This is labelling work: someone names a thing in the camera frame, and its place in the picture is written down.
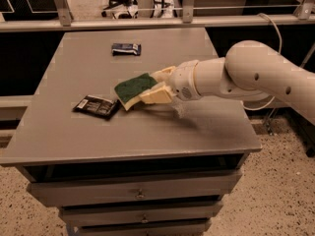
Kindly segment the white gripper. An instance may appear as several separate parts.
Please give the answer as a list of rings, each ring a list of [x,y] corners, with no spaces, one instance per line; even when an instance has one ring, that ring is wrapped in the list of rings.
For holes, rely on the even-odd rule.
[[[170,66],[151,73],[158,84],[143,91],[139,97],[146,104],[170,103],[175,95],[183,100],[199,100],[194,81],[194,70],[198,60],[183,62],[179,66]]]

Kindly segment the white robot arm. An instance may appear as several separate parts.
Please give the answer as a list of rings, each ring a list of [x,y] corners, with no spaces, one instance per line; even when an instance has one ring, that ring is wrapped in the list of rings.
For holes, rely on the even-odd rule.
[[[157,84],[140,94],[148,104],[169,103],[175,97],[187,101],[215,95],[258,101],[273,96],[315,124],[315,74],[258,41],[238,42],[223,58],[184,62],[151,77]]]

